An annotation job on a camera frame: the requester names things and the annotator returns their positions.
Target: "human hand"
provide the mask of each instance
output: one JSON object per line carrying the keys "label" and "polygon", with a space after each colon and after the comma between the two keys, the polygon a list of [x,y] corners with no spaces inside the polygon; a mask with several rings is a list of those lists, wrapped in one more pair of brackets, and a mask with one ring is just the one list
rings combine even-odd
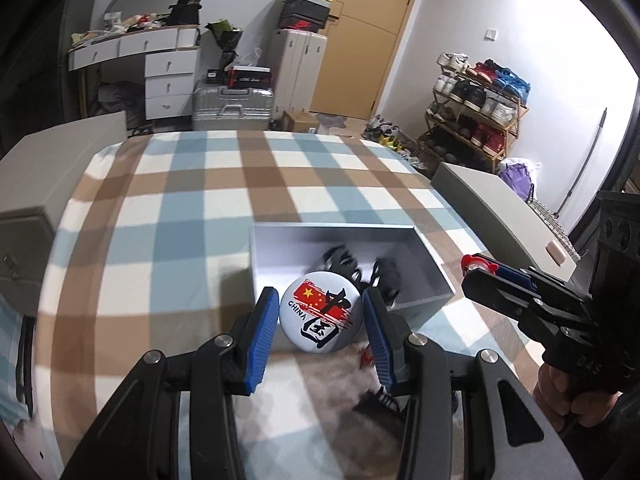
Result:
{"label": "human hand", "polygon": [[569,412],[582,415],[579,423],[587,428],[600,424],[613,408],[618,394],[586,392],[571,400],[567,394],[569,375],[544,363],[538,370],[533,398],[556,431],[562,430]]}

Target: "open box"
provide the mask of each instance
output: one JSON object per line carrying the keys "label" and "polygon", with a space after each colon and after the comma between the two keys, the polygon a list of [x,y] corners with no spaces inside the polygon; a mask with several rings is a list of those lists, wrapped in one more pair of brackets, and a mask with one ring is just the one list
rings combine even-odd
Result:
{"label": "open box", "polygon": [[[251,276],[254,301],[265,286],[280,297],[300,276],[318,270],[322,254],[344,244],[368,281],[376,258],[391,257],[402,277],[401,291],[391,311],[420,328],[454,295],[454,287],[437,263],[436,254],[412,225],[305,224],[255,222],[251,232]],[[278,325],[273,349],[296,347]]]}

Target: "purple bag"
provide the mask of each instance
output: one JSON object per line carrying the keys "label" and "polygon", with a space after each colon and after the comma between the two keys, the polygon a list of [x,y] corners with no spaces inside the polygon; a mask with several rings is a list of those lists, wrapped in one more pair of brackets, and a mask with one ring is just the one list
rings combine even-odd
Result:
{"label": "purple bag", "polygon": [[523,200],[527,199],[531,189],[531,177],[524,164],[507,164],[498,176],[505,181],[507,186],[513,189]]}

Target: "chinese flag print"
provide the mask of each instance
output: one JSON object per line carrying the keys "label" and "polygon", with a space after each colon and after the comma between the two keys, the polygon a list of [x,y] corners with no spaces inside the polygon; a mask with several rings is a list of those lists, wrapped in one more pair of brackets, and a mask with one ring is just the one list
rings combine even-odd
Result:
{"label": "chinese flag print", "polygon": [[343,330],[353,324],[349,311],[339,306],[332,306],[327,312],[321,312],[326,307],[326,293],[311,280],[302,282],[293,293],[293,298],[298,302],[300,309],[312,316],[321,317]]}

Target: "suitcase handle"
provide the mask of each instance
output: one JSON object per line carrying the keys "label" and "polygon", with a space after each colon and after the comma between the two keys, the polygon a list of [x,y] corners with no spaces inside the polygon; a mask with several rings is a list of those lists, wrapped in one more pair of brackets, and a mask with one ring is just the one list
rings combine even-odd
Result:
{"label": "suitcase handle", "polygon": [[220,95],[249,95],[250,88],[221,88]]}
{"label": "suitcase handle", "polygon": [[242,109],[242,105],[224,105],[222,108],[220,108],[220,111],[218,112],[218,117],[223,116],[228,108],[237,108],[239,115],[241,116],[244,115],[244,110]]}

